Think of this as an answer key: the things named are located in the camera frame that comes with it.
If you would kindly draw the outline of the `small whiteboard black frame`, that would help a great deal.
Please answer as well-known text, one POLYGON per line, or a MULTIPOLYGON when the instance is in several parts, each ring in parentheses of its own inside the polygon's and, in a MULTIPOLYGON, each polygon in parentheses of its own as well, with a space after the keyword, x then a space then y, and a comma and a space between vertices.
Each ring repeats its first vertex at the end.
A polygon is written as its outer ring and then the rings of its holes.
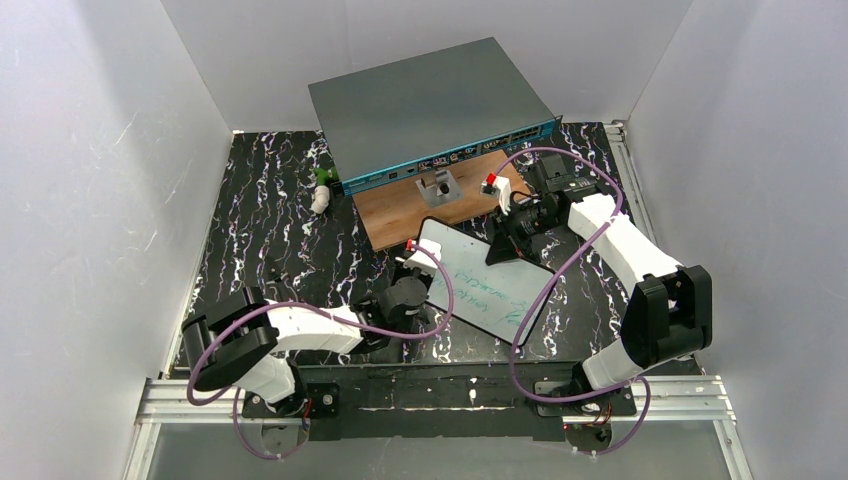
POLYGON ((511 344, 554 271, 523 259, 488 266, 488 242, 435 218, 422 222, 419 237, 441 246, 453 286, 453 317, 511 344))

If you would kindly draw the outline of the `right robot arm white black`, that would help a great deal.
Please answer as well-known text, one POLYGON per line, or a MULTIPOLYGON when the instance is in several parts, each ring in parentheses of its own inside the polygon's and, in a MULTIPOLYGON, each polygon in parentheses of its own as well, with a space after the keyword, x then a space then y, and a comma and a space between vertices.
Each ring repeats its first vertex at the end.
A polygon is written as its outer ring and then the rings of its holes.
POLYGON ((611 392, 657 365, 711 345, 712 279, 702 266, 686 267, 660 250, 622 213, 620 189, 602 174, 566 174, 555 149, 546 150, 533 173, 540 191, 522 202, 514 200, 510 180, 499 172, 482 181, 481 193, 498 201, 486 264, 533 260, 533 239, 564 226, 584 240, 570 259, 593 250, 628 296, 618 339, 578 362, 560 395, 538 394, 536 400, 563 403, 611 392))

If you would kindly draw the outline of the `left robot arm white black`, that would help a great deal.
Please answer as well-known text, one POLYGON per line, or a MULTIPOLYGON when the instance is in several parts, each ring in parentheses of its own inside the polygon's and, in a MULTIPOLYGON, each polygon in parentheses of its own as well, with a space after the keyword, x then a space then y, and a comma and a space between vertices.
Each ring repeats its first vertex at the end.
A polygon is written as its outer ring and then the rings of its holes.
POLYGON ((238 387, 278 412, 297 410, 306 390, 294 363, 279 353, 357 355, 383 349, 394 339, 422 339, 412 324, 439 272, 432 260, 400 260, 387 289, 335 308, 273 303, 258 287, 230 295, 181 325, 190 365, 188 401, 206 405, 238 387))

